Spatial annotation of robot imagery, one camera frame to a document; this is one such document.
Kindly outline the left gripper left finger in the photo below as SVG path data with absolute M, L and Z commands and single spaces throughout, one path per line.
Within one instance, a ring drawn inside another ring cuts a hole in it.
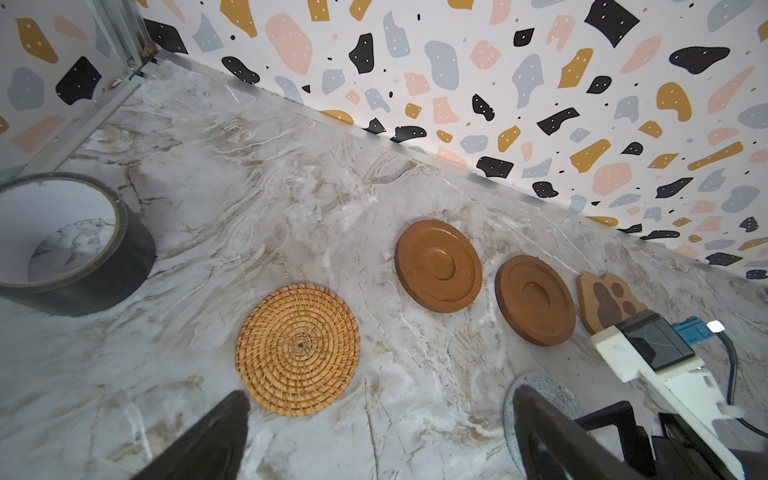
M 236 479 L 249 410 L 247 394 L 232 391 L 134 479 Z

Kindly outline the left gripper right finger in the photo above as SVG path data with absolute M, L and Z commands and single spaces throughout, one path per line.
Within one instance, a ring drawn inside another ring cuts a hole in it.
M 529 386 L 513 396 L 515 433 L 528 479 L 639 479 L 586 430 Z

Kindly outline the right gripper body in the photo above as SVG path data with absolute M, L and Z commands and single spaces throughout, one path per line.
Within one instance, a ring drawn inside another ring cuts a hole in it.
M 659 415 L 662 433 L 650 436 L 635 420 L 632 406 L 621 401 L 576 420 L 591 432 L 617 430 L 623 458 L 603 457 L 599 464 L 585 458 L 574 479 L 737 479 L 725 461 L 694 432 L 680 415 Z

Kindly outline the brown wooden coaster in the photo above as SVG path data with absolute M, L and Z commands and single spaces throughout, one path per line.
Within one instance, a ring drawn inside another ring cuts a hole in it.
M 438 313 L 468 307 L 482 286 L 474 247 L 462 232 L 439 220 L 420 220 L 406 228 L 396 244 L 395 267 L 408 294 Z
M 495 295 L 502 316 L 524 340 L 548 347 L 573 335 L 573 298 L 560 275 L 529 255 L 507 260 L 497 271 Z

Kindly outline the paw print wooden coaster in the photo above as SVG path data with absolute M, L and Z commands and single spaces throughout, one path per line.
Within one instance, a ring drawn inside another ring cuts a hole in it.
M 591 335 L 648 309 L 617 275 L 586 272 L 578 277 L 577 285 L 582 322 Z

